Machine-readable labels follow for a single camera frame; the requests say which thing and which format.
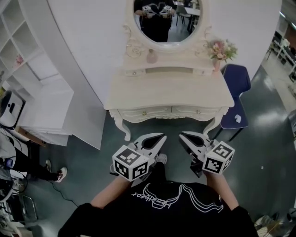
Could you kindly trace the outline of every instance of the white graphic print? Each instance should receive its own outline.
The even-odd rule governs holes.
[[[170,198],[167,200],[162,200],[157,198],[157,196],[153,193],[151,193],[148,190],[148,186],[149,184],[147,184],[145,186],[145,188],[143,189],[143,194],[140,193],[134,193],[132,194],[132,196],[136,196],[140,199],[145,199],[146,201],[151,201],[152,202],[152,207],[156,208],[156,209],[162,209],[164,207],[167,206],[167,208],[170,208],[172,204],[176,203],[180,197],[180,195],[182,194],[182,191],[184,190],[185,192],[187,192],[189,194],[189,197],[191,199],[192,204],[195,206],[196,209],[198,209],[201,212],[209,212],[209,211],[213,211],[213,210],[217,210],[218,212],[222,211],[223,209],[223,204],[221,204],[221,206],[217,206],[215,203],[211,203],[209,205],[205,205],[202,202],[200,202],[196,196],[194,195],[193,190],[186,186],[185,184],[181,184],[179,186],[179,194],[177,197],[175,198]]]

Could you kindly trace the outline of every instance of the person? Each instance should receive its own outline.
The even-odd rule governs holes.
[[[149,6],[155,14],[148,16],[143,7]],[[171,12],[163,17],[159,13],[166,7],[171,6]],[[140,16],[140,26],[143,33],[155,42],[167,42],[168,32],[172,26],[172,15],[175,14],[177,6],[173,0],[135,0],[134,12]]]
[[[14,147],[14,140],[0,132],[0,166],[6,171],[9,169],[18,172],[27,172],[39,179],[55,181],[60,183],[67,175],[67,168],[61,168],[57,173],[51,172],[50,160],[47,160],[45,167],[32,161],[24,153]]]
[[[208,185],[167,181],[167,156],[137,186],[117,177],[89,204],[79,206],[58,237],[80,235],[258,236],[223,175],[206,173]]]

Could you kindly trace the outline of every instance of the black t-shirt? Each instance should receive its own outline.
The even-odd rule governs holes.
[[[141,183],[99,209],[79,206],[58,237],[151,236],[163,233],[193,236],[248,236],[257,232],[247,211],[233,211],[210,187],[198,183]]]
[[[144,6],[151,7],[151,10],[155,14],[152,18],[140,17],[141,27],[152,28],[167,28],[171,27],[171,18],[163,18],[159,13],[164,9],[165,6],[171,6],[173,9],[176,9],[173,0],[135,0],[134,2],[134,11],[143,10]]]

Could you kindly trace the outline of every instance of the vanity table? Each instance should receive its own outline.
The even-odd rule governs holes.
[[[209,5],[200,0],[202,13],[197,30],[180,43],[159,44],[137,28],[133,0],[127,0],[126,24],[129,36],[123,67],[113,76],[109,98],[104,105],[131,139],[124,120],[140,123],[147,119],[192,118],[212,121],[203,134],[217,127],[234,101],[221,72],[213,72],[206,53],[209,37]],[[149,49],[157,52],[158,61],[147,63]]]

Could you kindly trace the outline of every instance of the chair leg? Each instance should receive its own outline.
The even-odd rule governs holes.
[[[237,135],[239,135],[239,133],[243,130],[244,128],[240,128],[233,136],[232,136],[232,138],[229,140],[230,142],[233,140],[233,139],[235,139],[235,137],[237,136]]]
[[[217,132],[216,135],[214,135],[213,139],[212,140],[215,140],[219,135],[220,133],[223,131],[223,128],[220,128],[220,130]]]

